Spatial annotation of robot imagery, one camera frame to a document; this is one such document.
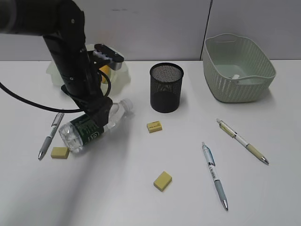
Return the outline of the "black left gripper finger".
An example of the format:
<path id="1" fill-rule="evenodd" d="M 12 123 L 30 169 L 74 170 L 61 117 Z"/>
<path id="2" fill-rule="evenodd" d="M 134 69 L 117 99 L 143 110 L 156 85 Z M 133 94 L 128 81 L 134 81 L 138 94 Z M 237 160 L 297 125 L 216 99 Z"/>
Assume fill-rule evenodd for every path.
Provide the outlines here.
<path id="1" fill-rule="evenodd" d="M 108 123 L 111 107 L 112 103 L 108 103 L 93 113 L 93 121 L 98 127 L 104 127 Z"/>

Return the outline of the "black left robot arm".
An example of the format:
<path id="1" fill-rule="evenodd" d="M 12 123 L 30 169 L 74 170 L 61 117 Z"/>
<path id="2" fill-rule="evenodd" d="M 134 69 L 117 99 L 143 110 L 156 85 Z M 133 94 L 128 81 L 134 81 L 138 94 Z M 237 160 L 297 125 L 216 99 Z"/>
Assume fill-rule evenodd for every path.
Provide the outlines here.
<path id="1" fill-rule="evenodd" d="M 102 66 L 87 51 L 85 15 L 72 0 L 2 0 L 0 32 L 42 36 L 64 82 L 61 90 L 98 127 L 109 121 L 112 100 L 101 91 Z"/>

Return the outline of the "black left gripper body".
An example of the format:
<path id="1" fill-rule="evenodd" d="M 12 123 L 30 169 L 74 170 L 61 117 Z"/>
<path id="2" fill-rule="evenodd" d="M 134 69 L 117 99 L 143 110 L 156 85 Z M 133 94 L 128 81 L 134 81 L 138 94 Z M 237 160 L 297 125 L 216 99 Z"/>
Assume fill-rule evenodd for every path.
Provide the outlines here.
<path id="1" fill-rule="evenodd" d="M 109 97 L 101 95 L 101 91 L 96 96 L 79 97 L 68 92 L 65 85 L 61 90 L 68 95 L 76 105 L 90 117 L 108 118 L 112 107 L 112 100 Z"/>

